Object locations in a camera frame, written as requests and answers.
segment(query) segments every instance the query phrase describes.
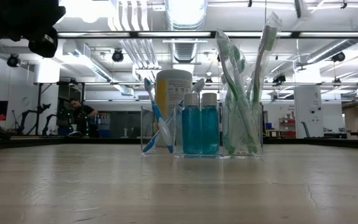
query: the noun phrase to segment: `white container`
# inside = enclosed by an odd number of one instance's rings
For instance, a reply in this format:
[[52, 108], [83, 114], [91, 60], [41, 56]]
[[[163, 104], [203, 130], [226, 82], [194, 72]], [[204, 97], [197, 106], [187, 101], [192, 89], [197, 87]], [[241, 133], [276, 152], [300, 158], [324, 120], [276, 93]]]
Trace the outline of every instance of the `white container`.
[[[155, 102], [160, 107], [164, 119], [173, 113], [173, 109], [188, 93], [193, 83], [193, 74], [179, 69], [168, 69], [158, 72], [155, 87]], [[157, 142], [157, 146], [165, 147], [163, 141]]]

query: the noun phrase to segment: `table surface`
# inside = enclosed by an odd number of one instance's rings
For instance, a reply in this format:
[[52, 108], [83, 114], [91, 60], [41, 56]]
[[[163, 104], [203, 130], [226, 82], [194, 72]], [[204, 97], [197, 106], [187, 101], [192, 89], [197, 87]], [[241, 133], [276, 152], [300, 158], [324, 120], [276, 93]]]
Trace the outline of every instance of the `table surface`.
[[263, 159], [1, 149], [0, 223], [358, 223], [358, 149], [266, 145]]

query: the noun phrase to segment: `white cap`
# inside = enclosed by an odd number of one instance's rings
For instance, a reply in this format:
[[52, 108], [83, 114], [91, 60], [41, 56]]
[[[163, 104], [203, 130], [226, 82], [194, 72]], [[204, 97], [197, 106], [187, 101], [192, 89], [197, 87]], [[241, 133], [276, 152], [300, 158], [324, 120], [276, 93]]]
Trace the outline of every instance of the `white cap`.
[[198, 106], [198, 94], [186, 93], [185, 94], [185, 106]]
[[216, 93], [204, 93], [201, 99], [203, 106], [216, 106]]

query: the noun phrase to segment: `blue liquid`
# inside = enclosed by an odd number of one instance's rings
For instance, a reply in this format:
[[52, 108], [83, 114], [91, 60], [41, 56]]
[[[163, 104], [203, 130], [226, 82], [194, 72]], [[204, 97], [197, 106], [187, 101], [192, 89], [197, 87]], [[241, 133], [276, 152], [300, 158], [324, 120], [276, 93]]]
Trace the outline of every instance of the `blue liquid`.
[[201, 133], [203, 154], [216, 154], [219, 151], [219, 123], [216, 106], [204, 106], [201, 111]]
[[183, 153], [201, 154], [201, 112], [197, 106], [182, 111]]

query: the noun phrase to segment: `ventilation duct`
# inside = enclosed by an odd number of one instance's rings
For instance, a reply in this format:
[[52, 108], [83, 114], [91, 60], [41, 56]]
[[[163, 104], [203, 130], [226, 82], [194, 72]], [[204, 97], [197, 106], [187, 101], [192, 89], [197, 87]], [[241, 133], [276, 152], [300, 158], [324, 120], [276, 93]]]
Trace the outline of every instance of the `ventilation duct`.
[[[355, 44], [358, 44], [358, 39], [335, 40], [328, 45], [325, 45], [324, 47], [320, 48], [319, 50], [311, 53], [305, 58], [305, 62], [297, 63], [296, 66], [304, 66], [318, 63], [324, 59], [338, 54], [339, 52], [342, 52], [345, 49], [348, 49], [349, 47], [352, 47]], [[283, 63], [279, 67], [272, 70], [272, 72], [275, 72], [276, 70], [284, 71], [289, 68], [293, 68], [293, 62]]]
[[[204, 26], [207, 0], [165, 0], [167, 24], [170, 30], [201, 30]], [[190, 63], [196, 57], [197, 44], [172, 44], [179, 63]]]

